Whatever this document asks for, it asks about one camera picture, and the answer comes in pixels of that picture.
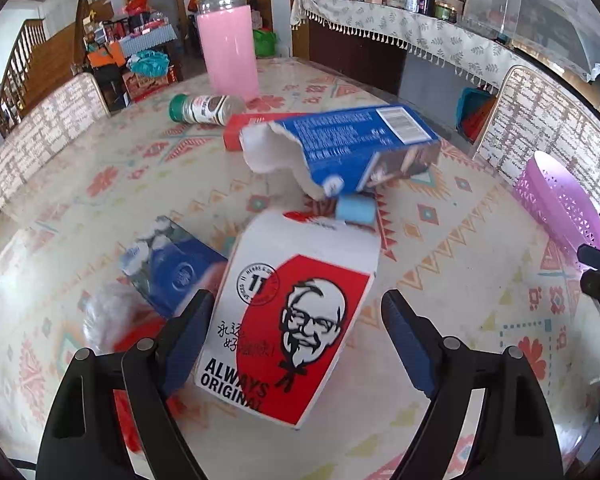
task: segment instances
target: pink bottle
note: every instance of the pink bottle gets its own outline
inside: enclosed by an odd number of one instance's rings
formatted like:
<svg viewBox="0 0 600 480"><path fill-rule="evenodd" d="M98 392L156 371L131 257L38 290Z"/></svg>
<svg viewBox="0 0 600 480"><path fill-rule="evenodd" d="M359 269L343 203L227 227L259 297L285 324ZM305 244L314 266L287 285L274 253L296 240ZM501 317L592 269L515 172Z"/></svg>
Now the pink bottle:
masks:
<svg viewBox="0 0 600 480"><path fill-rule="evenodd" d="M260 95L256 53L247 0L202 0L198 31L206 71L217 94L245 102Z"/></svg>

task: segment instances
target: blue checkered tablecloth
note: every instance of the blue checkered tablecloth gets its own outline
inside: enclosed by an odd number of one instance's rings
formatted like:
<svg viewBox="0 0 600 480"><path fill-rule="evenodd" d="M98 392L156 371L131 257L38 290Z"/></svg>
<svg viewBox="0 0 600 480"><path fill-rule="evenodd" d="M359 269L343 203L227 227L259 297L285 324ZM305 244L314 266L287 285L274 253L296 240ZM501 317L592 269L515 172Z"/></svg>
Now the blue checkered tablecloth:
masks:
<svg viewBox="0 0 600 480"><path fill-rule="evenodd" d="M169 25L164 25L163 27L154 28L154 30L151 32L142 34L136 38L120 41L120 48L122 49L122 54L126 59L127 57L133 56L133 54L137 54L141 50L146 50L148 48L167 43L167 41L177 39L178 37L176 36L173 26L170 23Z"/></svg>

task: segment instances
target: screw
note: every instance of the screw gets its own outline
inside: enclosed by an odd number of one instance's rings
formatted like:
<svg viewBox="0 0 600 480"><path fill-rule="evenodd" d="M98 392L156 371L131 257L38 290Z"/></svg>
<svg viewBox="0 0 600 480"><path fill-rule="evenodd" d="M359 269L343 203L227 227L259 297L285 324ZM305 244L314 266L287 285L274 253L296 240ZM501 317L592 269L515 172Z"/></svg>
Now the screw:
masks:
<svg viewBox="0 0 600 480"><path fill-rule="evenodd" d="M458 350L460 348L460 342L455 337L445 337L442 344L449 350Z"/></svg>
<svg viewBox="0 0 600 480"><path fill-rule="evenodd" d="M89 357L89 349L88 348L80 348L75 354L74 358L78 359L78 361L84 361L87 357Z"/></svg>
<svg viewBox="0 0 600 480"><path fill-rule="evenodd" d="M154 347L154 340L149 337L145 337L144 339L141 339L140 341L138 341L136 346L138 347L138 350L142 350L142 351L150 350L151 348Z"/></svg>
<svg viewBox="0 0 600 480"><path fill-rule="evenodd" d="M513 357L514 359L522 359L522 356L524 354L522 353L522 350L520 348L518 348L517 346L510 346L509 347L509 355L511 357Z"/></svg>

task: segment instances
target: white tablecloth with leaf print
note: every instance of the white tablecloth with leaf print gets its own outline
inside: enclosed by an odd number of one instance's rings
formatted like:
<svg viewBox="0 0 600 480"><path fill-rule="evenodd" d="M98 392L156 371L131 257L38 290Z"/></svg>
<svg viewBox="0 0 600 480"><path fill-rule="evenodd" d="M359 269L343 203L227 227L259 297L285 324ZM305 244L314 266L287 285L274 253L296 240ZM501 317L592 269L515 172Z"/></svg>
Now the white tablecloth with leaf print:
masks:
<svg viewBox="0 0 600 480"><path fill-rule="evenodd" d="M495 41L423 14L353 0L294 0L291 25L307 18L344 34L396 44L442 65L451 63L496 88L514 65L528 62Z"/></svg>

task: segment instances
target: purple basket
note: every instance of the purple basket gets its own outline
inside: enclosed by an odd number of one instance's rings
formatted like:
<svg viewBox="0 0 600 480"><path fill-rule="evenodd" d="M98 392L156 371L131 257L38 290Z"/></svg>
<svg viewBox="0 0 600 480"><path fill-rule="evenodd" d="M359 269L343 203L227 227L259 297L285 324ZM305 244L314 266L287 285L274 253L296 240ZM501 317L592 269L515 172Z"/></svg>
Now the purple basket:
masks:
<svg viewBox="0 0 600 480"><path fill-rule="evenodd" d="M534 153L516 194L572 266L578 264L576 252L582 244L600 249L600 215L574 176L551 155Z"/></svg>

